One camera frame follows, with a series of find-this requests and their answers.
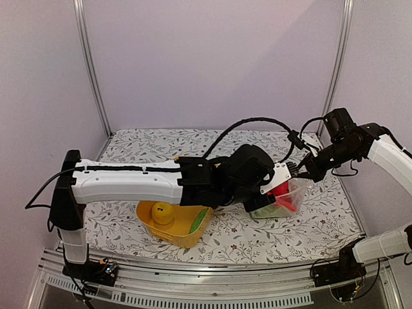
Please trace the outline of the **yellow toy lemon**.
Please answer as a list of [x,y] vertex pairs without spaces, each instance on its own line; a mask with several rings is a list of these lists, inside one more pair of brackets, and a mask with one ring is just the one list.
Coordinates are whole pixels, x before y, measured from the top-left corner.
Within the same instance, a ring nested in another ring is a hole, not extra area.
[[156,202],[151,209],[152,219],[160,225],[167,225],[174,218],[173,206],[164,202]]

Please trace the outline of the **green toy broccoli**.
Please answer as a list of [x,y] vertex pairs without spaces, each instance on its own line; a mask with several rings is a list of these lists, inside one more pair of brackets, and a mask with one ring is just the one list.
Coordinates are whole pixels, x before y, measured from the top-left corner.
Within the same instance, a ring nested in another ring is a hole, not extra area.
[[253,215],[262,218],[271,218],[277,216],[279,212],[282,210],[281,207],[275,207],[273,205],[268,205],[266,207],[260,208],[254,211]]

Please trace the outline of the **red toy apple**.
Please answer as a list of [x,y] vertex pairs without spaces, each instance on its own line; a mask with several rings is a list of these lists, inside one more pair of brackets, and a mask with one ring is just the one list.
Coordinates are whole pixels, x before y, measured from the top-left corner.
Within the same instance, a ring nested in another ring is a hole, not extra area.
[[277,187],[273,188],[271,190],[271,193],[276,197],[288,194],[289,193],[288,182],[284,182],[281,185],[278,185]]

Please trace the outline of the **orange toy carrot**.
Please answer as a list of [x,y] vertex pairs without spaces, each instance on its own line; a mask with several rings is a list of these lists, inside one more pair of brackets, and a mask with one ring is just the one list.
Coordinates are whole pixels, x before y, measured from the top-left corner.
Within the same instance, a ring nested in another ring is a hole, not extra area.
[[276,204],[280,207],[284,207],[290,212],[297,212],[297,208],[292,202],[292,199],[289,196],[279,196],[276,199]]

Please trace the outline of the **clear zip top bag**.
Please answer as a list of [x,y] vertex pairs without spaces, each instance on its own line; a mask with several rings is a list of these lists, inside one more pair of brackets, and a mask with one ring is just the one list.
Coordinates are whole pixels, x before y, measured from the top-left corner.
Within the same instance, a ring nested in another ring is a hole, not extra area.
[[[284,207],[281,207],[282,210],[279,212],[279,214],[277,216],[271,217],[271,218],[285,218],[285,217],[291,217],[291,216],[295,216],[301,208],[301,205],[303,203],[304,200],[304,196],[306,194],[306,192],[312,188],[312,184],[308,181],[308,180],[304,180],[304,179],[291,179],[289,181],[287,181],[289,184],[289,193],[282,195],[282,196],[289,196],[292,199],[292,202],[294,203],[294,205],[297,208],[297,212],[290,212],[288,210],[286,210]],[[276,204],[276,200],[274,203],[270,204],[273,205],[275,207],[280,207]],[[267,219],[267,218],[262,218],[262,217],[257,217],[255,215],[253,215],[254,211],[251,212],[251,216],[255,219]]]

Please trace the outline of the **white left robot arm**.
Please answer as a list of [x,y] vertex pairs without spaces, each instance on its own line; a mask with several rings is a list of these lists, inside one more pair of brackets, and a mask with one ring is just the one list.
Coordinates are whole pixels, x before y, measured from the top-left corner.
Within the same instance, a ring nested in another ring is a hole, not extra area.
[[81,279],[96,270],[88,259],[84,209],[98,201],[157,201],[179,206],[217,208],[240,202],[250,212],[274,201],[279,165],[255,145],[229,157],[179,157],[157,164],[113,164],[81,158],[68,151],[50,205],[50,221],[61,235],[64,257]]

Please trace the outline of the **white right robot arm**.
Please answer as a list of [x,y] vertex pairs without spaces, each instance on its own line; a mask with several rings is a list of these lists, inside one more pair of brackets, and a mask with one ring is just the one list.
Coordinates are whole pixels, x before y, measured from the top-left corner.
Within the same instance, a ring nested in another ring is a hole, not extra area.
[[[376,123],[358,126],[346,108],[337,108],[323,117],[331,144],[317,152],[308,153],[299,168],[306,171],[301,178],[321,181],[329,170],[346,162],[370,160],[386,171],[408,193],[411,193],[411,153],[402,147],[391,131]],[[358,263],[374,259],[393,258],[411,252],[411,223],[395,230],[364,238],[352,246],[333,267],[333,275],[339,281],[347,280],[356,273]]]

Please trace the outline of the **green toy cucumber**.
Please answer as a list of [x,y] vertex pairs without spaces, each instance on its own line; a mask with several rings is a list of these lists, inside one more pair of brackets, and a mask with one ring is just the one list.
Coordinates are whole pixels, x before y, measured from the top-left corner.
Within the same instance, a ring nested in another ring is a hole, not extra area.
[[204,217],[206,217],[207,213],[208,213],[208,209],[203,209],[202,211],[198,213],[197,217],[195,218],[193,224],[190,227],[190,230],[189,230],[190,234],[194,233],[198,229],[198,227],[203,222]]

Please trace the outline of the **yellow plastic basket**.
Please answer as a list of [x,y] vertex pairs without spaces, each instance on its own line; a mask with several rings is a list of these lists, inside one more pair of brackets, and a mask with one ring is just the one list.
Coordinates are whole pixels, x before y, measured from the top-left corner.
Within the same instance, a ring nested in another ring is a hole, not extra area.
[[[213,210],[201,205],[180,205],[183,187],[178,185],[178,179],[182,177],[182,169],[176,163],[177,159],[141,165],[142,170],[139,176],[143,180],[140,185],[143,192],[139,194],[140,200],[136,206],[136,215],[150,235],[180,248],[192,248],[203,235]],[[151,209],[156,202],[164,202],[173,206],[172,222],[160,225],[153,221]],[[203,209],[208,209],[206,217],[198,229],[190,234],[191,225]]]

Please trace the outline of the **floral tablecloth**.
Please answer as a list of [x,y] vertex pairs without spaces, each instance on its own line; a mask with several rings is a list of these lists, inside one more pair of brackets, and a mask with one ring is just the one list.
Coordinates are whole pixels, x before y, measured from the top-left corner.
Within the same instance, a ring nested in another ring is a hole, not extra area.
[[[195,129],[117,131],[100,160],[107,163],[161,162],[201,156],[219,133]],[[289,218],[255,219],[241,205],[214,212],[193,248],[179,248],[152,236],[136,215],[136,204],[116,201],[86,207],[86,239],[103,255],[212,264],[293,263],[332,259],[363,234],[337,177],[327,175],[306,191],[299,212]]]

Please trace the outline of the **right aluminium frame post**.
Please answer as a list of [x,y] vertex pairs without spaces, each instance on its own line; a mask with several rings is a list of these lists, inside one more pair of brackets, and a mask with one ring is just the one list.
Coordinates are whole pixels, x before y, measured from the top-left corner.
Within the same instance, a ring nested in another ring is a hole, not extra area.
[[333,63],[332,74],[328,84],[326,92],[326,98],[321,115],[325,116],[332,110],[333,100],[337,91],[342,66],[344,63],[344,57],[346,53],[346,47],[350,36],[351,20],[353,15],[353,0],[345,0],[342,10],[341,27],[339,30],[339,38],[337,43],[337,51]]

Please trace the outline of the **aluminium frame post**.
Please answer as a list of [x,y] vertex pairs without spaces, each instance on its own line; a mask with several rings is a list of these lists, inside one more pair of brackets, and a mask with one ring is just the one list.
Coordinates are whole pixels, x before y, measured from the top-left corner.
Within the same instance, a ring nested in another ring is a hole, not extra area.
[[97,113],[104,130],[104,134],[110,138],[113,135],[106,107],[102,98],[100,86],[98,83],[97,72],[95,64],[93,62],[93,55],[91,51],[91,45],[88,35],[88,27],[86,22],[86,14],[84,9],[84,1],[74,0],[73,7],[75,12],[75,19],[77,23],[77,29],[79,33],[80,47],[82,50],[86,71],[93,95],[93,100],[96,105]]
[[344,63],[344,57],[346,53],[346,47],[350,36],[351,20],[353,15],[353,0],[345,0],[342,10],[341,27],[339,30],[339,38],[337,43],[337,51],[333,63],[332,74],[328,84],[326,92],[326,98],[321,115],[325,116],[332,110],[333,100],[337,91],[342,66]]

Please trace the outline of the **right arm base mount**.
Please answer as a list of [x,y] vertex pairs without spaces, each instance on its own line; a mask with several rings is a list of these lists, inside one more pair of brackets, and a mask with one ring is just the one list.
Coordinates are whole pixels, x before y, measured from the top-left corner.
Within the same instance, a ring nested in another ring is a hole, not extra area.
[[360,279],[360,283],[332,288],[332,296],[340,302],[353,301],[364,284],[366,269],[355,260],[352,252],[358,242],[359,240],[352,241],[341,248],[336,262],[318,259],[310,267],[310,277],[316,287]]

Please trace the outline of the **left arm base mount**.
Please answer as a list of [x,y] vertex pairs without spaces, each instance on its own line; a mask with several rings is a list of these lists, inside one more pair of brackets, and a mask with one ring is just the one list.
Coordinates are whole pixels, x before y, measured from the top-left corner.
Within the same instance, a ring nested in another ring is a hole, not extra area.
[[118,263],[108,259],[87,260],[83,265],[65,262],[62,273],[82,283],[114,287],[118,276]]

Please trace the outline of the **left aluminium frame post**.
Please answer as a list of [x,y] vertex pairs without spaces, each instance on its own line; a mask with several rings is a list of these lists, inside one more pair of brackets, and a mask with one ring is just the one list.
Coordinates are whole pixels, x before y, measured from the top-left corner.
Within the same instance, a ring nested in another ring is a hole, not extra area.
[[82,50],[86,71],[93,95],[93,100],[96,105],[97,113],[104,130],[104,134],[110,138],[113,135],[106,107],[102,98],[100,86],[98,83],[97,72],[95,64],[93,62],[93,55],[91,51],[91,45],[88,35],[88,27],[86,22],[86,14],[84,9],[84,1],[74,0],[73,7],[75,12],[75,19],[77,23],[77,29],[79,33],[80,47]]

